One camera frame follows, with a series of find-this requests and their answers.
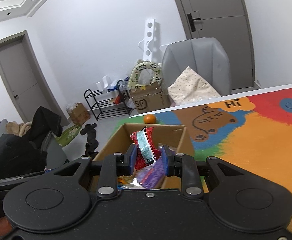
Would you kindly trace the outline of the orange fruit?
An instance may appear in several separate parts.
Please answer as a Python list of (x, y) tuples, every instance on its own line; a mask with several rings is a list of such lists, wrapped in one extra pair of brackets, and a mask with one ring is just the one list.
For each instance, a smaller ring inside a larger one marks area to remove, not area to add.
[(154, 114), (147, 114), (143, 117), (143, 122), (145, 124), (156, 124), (157, 119), (156, 119), (156, 116)]

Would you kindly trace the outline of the white perforated board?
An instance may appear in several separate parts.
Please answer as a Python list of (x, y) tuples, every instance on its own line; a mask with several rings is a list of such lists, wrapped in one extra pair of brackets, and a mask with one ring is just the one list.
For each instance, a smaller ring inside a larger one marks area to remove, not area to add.
[(149, 18), (145, 21), (144, 38), (138, 43), (138, 47), (143, 51), (142, 59), (161, 62), (160, 45), (160, 25), (154, 18)]

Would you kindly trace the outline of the black clothes pile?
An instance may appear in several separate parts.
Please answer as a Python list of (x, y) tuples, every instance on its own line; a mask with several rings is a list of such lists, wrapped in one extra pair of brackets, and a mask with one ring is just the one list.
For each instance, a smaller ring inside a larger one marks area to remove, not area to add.
[(38, 107), (31, 128), (22, 136), (0, 133), (0, 179), (62, 166), (67, 156), (57, 143), (63, 129), (61, 116)]

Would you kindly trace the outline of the green floor mat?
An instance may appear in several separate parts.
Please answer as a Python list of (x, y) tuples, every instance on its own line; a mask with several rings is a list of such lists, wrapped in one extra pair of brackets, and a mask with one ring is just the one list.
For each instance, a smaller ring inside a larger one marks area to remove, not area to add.
[(55, 136), (55, 139), (61, 147), (65, 147), (80, 133), (80, 130), (80, 125), (73, 125), (64, 130), (60, 137)]

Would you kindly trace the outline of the dotted cream cushion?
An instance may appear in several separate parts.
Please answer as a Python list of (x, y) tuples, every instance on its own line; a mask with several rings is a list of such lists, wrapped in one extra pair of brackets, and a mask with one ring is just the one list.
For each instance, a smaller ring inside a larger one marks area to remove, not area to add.
[(189, 66), (168, 87), (168, 94), (175, 105), (185, 105), (221, 95)]

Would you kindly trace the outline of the colourful cat table mat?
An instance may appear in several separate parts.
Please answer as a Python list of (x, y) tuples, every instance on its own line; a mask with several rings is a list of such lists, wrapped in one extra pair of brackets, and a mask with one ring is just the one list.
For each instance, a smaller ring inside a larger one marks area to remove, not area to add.
[(292, 193), (292, 85), (155, 111), (154, 116), (159, 124), (187, 127), (196, 160), (217, 156)]

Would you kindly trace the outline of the red white snack packet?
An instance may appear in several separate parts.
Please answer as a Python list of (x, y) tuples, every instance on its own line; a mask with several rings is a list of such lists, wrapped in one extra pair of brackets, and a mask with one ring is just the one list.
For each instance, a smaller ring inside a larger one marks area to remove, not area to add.
[(161, 156), (161, 151), (153, 143), (153, 129), (154, 127), (144, 127), (130, 134), (130, 139), (137, 146), (136, 171), (155, 163)]

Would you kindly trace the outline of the SF cardboard box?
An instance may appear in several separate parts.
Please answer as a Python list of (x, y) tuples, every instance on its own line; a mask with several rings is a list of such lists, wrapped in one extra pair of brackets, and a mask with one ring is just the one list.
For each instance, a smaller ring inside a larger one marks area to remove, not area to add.
[(148, 113), (170, 106), (167, 91), (157, 82), (131, 89), (130, 97), (138, 114)]

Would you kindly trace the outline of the purple bread packet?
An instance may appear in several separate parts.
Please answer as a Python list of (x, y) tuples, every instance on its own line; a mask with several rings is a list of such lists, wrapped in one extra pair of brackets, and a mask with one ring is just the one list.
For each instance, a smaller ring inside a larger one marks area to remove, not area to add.
[(138, 185), (145, 189), (159, 189), (165, 178), (162, 158), (137, 171), (135, 178)]

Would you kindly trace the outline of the orange jelly packet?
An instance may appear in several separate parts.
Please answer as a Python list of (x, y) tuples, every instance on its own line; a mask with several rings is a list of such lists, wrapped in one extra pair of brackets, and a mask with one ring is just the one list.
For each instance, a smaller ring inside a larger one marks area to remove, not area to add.
[(130, 184), (133, 181), (132, 176), (120, 176), (117, 178), (117, 182), (119, 185), (127, 185)]

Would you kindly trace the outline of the small brown floor box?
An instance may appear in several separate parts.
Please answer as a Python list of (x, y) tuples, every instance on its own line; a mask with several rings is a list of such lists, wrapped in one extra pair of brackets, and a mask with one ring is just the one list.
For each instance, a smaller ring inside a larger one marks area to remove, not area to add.
[(66, 111), (73, 124), (83, 125), (90, 119), (90, 114), (82, 103), (71, 103), (66, 105)]

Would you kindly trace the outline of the beige plush toy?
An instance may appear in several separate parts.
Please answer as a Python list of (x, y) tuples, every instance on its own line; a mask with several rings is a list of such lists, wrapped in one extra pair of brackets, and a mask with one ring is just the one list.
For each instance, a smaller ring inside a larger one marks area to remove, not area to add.
[(5, 127), (8, 134), (13, 134), (19, 137), (24, 136), (31, 128), (32, 121), (18, 124), (15, 121), (8, 122)]

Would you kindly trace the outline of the brown cardboard box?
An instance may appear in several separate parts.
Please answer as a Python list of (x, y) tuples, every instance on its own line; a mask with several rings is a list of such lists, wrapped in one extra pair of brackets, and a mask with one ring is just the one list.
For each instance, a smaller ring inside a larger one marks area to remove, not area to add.
[(118, 177), (137, 175), (148, 168), (153, 174), (128, 190), (147, 194), (180, 191), (187, 198), (201, 198), (199, 165), (194, 154), (187, 152), (191, 148), (185, 126), (124, 124), (92, 163), (98, 177), (96, 194), (114, 197), (122, 190)]

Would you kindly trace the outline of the grey door on left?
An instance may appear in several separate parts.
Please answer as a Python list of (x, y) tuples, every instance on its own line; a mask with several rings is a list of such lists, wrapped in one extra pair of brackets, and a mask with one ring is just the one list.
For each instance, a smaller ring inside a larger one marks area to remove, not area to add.
[(43, 106), (61, 116), (62, 126), (69, 124), (41, 71), (26, 30), (0, 40), (0, 76), (24, 122), (31, 121)]

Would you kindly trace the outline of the grey upholstered chair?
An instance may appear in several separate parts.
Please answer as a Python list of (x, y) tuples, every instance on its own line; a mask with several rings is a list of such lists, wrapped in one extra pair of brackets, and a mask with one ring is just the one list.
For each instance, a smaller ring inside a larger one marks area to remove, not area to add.
[(230, 61), (216, 38), (194, 38), (168, 45), (162, 59), (164, 84), (172, 85), (187, 67), (208, 81), (221, 96), (231, 94)]

